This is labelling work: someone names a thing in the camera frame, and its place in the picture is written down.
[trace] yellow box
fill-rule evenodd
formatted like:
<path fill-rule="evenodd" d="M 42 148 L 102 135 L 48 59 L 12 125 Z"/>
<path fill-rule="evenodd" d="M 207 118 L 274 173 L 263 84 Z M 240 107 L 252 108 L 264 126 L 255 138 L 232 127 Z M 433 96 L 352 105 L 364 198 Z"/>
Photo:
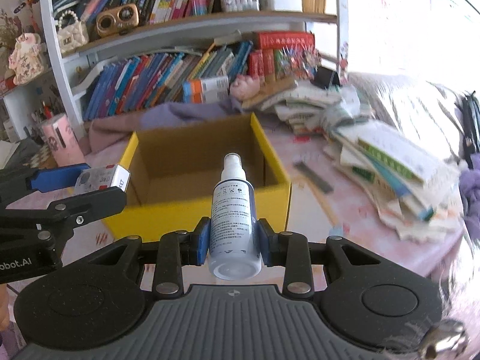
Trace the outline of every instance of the yellow box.
<path fill-rule="evenodd" d="M 192 231 L 211 214 L 213 189 L 230 152 L 242 158 L 257 217 L 276 232 L 285 230 L 290 178 L 251 114 L 134 133 L 119 162 L 130 171 L 127 207 L 104 219 L 114 237 L 136 234 L 149 242 L 171 231 Z"/>

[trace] bottle bottom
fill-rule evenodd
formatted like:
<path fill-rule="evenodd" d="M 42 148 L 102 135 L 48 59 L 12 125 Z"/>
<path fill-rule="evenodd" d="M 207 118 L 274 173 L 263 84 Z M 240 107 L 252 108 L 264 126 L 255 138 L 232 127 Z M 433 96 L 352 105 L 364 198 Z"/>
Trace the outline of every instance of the bottle bottom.
<path fill-rule="evenodd" d="M 210 273 L 223 280 L 245 280 L 250 279 L 262 269 L 261 260 L 245 258 L 225 258 L 212 261 L 209 256 L 208 269 Z"/>

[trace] white spray bottle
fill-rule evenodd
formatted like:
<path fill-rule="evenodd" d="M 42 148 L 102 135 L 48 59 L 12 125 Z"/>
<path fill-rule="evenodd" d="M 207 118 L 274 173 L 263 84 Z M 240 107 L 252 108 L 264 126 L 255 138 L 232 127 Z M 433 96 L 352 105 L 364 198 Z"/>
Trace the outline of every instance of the white spray bottle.
<path fill-rule="evenodd" d="M 235 153 L 225 156 L 212 200 L 208 269 L 217 278 L 243 280 L 262 268 L 256 239 L 254 189 Z"/>

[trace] spray bottle cap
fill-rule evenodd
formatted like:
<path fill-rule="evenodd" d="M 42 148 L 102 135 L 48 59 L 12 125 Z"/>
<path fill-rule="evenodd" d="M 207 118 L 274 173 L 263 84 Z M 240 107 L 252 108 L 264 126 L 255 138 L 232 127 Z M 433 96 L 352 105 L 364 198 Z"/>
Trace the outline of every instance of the spray bottle cap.
<path fill-rule="evenodd" d="M 227 154 L 223 161 L 221 181 L 230 179 L 247 180 L 245 171 L 242 169 L 242 160 L 236 153 Z"/>

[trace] gold radio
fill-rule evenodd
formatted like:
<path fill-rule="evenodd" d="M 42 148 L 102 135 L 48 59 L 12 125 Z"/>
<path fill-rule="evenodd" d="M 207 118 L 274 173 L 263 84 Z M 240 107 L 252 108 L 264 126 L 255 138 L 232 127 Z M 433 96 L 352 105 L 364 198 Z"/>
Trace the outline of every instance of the gold radio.
<path fill-rule="evenodd" d="M 97 15 L 97 32 L 101 38 L 138 27 L 138 9 L 135 4 L 122 5 Z"/>

